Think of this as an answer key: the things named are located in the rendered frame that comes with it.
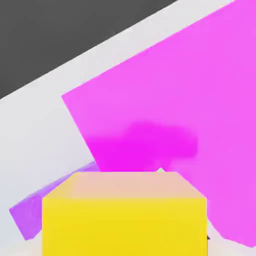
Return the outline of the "large magenta box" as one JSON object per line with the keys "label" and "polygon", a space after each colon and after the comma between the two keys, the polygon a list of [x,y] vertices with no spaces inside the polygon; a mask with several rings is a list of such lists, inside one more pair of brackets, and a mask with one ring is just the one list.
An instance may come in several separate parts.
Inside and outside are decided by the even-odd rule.
{"label": "large magenta box", "polygon": [[234,2],[62,99],[99,169],[180,173],[256,247],[256,0]]}

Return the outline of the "small purple cube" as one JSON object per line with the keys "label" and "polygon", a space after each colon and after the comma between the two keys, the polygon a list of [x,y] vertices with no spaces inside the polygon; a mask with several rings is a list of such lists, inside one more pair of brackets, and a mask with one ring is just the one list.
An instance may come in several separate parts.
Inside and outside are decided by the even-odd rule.
{"label": "small purple cube", "polygon": [[37,190],[11,207],[9,213],[23,238],[26,241],[31,240],[42,230],[43,198],[46,195],[77,172],[98,172],[99,170],[96,162],[91,162]]}

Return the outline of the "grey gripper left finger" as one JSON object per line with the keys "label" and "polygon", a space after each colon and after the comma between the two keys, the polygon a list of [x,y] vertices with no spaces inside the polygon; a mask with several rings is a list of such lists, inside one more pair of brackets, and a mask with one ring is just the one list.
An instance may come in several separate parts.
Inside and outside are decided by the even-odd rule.
{"label": "grey gripper left finger", "polygon": [[42,237],[37,236],[34,239],[25,242],[23,256],[42,256]]}

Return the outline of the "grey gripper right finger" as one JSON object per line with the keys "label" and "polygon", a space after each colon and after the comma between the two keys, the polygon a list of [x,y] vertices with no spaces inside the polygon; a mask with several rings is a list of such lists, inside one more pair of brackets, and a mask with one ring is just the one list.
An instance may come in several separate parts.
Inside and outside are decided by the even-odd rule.
{"label": "grey gripper right finger", "polygon": [[207,231],[207,256],[224,256],[220,235],[212,230]]}

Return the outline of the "small yellow cube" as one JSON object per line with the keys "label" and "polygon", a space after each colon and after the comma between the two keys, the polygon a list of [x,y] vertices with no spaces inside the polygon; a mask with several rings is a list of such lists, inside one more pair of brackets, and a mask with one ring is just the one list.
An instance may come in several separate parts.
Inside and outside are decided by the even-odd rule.
{"label": "small yellow cube", "polygon": [[207,200],[176,172],[77,172],[42,201],[42,256],[207,256]]}

